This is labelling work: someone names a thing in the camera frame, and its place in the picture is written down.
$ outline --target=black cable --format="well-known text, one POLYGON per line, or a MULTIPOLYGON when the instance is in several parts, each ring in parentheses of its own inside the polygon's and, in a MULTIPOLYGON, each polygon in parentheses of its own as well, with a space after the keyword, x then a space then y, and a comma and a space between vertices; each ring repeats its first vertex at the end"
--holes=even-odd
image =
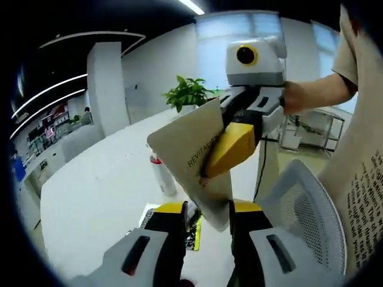
POLYGON ((254 198, 253 198, 253 202, 255 202, 255 200, 256 200, 256 197, 257 197, 257 194, 258 194, 258 190, 259 190, 259 186, 261 184, 261 179, 262 179, 262 176, 263 176, 263 170, 265 169, 265 165, 266 165, 266 146, 267 146, 267 144, 268 144, 268 137, 265 136, 265 151, 264 151, 264 155, 263 155, 263 164, 262 164, 261 174, 259 176, 259 181, 258 181, 256 193, 255 193, 254 198))

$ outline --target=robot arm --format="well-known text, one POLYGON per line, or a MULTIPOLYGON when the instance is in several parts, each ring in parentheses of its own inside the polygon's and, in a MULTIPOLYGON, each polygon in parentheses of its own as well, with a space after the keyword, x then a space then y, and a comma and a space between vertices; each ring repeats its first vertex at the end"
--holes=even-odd
POLYGON ((286 46, 276 36, 230 43, 226 74, 231 95, 221 103, 224 132, 202 174, 213 178, 245 161, 283 119, 286 46))

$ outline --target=paper bag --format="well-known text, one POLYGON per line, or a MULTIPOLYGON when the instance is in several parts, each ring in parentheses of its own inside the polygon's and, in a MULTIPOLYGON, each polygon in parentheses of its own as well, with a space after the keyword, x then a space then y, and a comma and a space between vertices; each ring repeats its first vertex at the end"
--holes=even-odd
POLYGON ((149 146, 218 231, 229 224, 228 200, 232 199, 230 172, 213 179, 201 178, 200 170, 216 137, 223 131, 219 99, 178 118, 149 135, 149 146))

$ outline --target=hand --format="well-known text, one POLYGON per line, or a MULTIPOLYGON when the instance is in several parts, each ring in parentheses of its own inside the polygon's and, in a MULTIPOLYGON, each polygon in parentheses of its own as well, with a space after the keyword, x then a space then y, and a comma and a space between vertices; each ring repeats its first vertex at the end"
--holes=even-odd
POLYGON ((291 115, 305 109, 308 97, 303 87, 294 82, 287 81, 284 90, 284 114, 291 115))

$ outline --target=white pillar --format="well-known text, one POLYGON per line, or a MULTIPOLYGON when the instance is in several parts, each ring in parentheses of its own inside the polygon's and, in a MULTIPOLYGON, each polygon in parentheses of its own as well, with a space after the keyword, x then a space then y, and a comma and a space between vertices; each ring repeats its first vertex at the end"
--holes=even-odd
POLYGON ((128 126, 121 43, 96 43, 88 54, 87 73, 90 112, 101 135, 109 136, 128 126))

